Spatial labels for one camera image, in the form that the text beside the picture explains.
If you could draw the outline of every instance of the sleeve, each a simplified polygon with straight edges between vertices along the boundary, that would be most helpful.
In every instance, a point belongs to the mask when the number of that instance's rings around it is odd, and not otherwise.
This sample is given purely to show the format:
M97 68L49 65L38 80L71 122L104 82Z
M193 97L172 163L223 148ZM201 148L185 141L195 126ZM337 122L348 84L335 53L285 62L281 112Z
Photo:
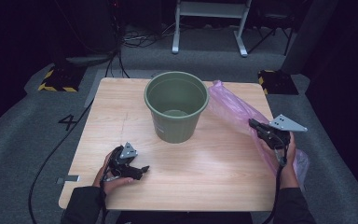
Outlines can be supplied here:
M97 187L74 189L61 224L95 224L105 197L105 193Z
M273 223L316 223L300 188L280 189Z

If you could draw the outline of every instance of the plastic bag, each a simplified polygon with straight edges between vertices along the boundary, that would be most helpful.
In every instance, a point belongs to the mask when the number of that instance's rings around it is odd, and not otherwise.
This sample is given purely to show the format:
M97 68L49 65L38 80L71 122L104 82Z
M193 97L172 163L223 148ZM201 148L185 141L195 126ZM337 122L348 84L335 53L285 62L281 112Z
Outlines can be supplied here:
M208 88L208 92L210 93L210 100L207 108L219 118L230 123L238 132L251 135L260 156L271 172L276 175L277 168L270 160L269 154L267 154L262 147L260 139L257 137L256 130L249 126L249 119L256 119L261 123L269 123L269 120L254 107L226 89L223 86L223 82L220 80L214 81L212 87ZM294 168L298 183L302 189L304 189L304 180L309 166L310 163L307 154L302 150L297 149Z

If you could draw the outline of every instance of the hand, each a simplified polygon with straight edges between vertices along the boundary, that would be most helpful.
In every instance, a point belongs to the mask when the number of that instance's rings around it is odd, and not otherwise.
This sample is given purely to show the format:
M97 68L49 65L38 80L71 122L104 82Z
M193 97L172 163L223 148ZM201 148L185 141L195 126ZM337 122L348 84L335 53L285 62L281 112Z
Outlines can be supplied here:
M264 150L266 150L267 154L270 156L271 162L275 165L275 168L278 170L279 163L275 156L274 150L271 150L267 143L261 140L261 145L263 146ZM286 188L298 188L298 181L296 178L295 168L293 166L293 162L295 161L296 157L296 141L295 136L292 132L290 132L290 144L287 150L287 163L282 169L281 173L281 189Z
M107 166L107 162L109 161L109 158L110 158L111 154L112 154L112 152L109 153L105 157L103 167L101 167L100 171L95 176L94 183L92 184L92 186L98 187L98 188L101 187L100 186L100 180L103 177L104 168ZM131 178L131 177L120 177L120 178L112 180L112 181L104 182L103 190L104 190L105 194L108 195L109 193L111 193L113 191L113 189L116 189L116 188L118 188L120 186L126 185L126 184L130 183L132 180L133 180L133 178Z

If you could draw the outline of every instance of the person's left hand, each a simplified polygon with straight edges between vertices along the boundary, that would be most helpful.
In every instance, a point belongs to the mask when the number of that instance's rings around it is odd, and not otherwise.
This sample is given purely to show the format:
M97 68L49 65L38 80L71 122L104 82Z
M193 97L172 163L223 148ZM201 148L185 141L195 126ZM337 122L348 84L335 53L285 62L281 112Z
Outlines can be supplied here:
M94 183L92 184L92 186L98 187L98 188L101 187L100 186L100 180L103 177L104 168L107 165L107 162L108 162L109 157L110 157L111 154L112 154L112 152L109 153L105 157L103 167L101 167L100 171L95 176ZM110 192L112 192L113 189L116 189L116 188L118 188L120 186L126 185L126 184L130 183L132 180L133 180L133 178L131 178L131 177L120 177L120 178L112 180L112 181L104 182L103 190L104 190L105 194L108 195Z

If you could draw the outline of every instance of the white metal stand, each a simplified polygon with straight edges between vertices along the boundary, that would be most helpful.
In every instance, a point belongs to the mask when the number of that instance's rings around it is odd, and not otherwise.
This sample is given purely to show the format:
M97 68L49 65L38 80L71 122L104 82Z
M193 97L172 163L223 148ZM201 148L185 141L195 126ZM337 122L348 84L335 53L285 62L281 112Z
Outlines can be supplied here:
M241 35L246 17L252 0L247 0L245 4L225 4L225 3L204 3L204 2L186 2L177 0L175 15L175 34L173 36L172 53L179 52L180 37L180 16L201 16L201 17L220 17L241 19L240 29L234 31L238 48L242 57L248 56L245 46L243 45Z

